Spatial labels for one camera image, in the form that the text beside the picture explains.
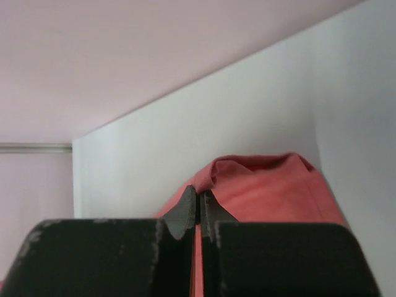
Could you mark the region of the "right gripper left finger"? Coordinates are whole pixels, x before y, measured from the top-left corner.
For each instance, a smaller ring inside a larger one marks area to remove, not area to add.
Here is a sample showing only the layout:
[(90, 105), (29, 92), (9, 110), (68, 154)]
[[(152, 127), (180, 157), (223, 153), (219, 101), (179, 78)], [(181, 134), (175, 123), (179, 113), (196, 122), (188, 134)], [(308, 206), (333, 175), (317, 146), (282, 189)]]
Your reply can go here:
[(45, 220), (24, 239), (2, 296), (190, 296), (197, 193), (158, 218)]

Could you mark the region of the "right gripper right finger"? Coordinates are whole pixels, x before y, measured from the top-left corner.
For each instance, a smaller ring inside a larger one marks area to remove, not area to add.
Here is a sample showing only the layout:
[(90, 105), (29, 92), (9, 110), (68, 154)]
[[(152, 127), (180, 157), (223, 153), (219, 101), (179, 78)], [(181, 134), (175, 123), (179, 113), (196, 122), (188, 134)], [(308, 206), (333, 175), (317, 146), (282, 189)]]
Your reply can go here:
[(205, 296), (380, 296), (354, 234), (335, 223), (240, 222), (200, 200)]

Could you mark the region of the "salmon t shirt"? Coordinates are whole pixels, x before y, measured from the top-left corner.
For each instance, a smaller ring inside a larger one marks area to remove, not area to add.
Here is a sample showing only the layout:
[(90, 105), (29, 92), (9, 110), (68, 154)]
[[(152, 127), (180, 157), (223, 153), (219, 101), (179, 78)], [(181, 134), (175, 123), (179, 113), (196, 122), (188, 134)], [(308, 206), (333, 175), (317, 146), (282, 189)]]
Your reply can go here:
[(335, 223), (346, 227), (321, 174), (296, 153), (216, 158), (184, 183), (157, 216), (173, 208), (188, 186), (197, 193), (190, 296), (205, 296), (199, 200), (203, 192), (212, 192), (240, 222)]

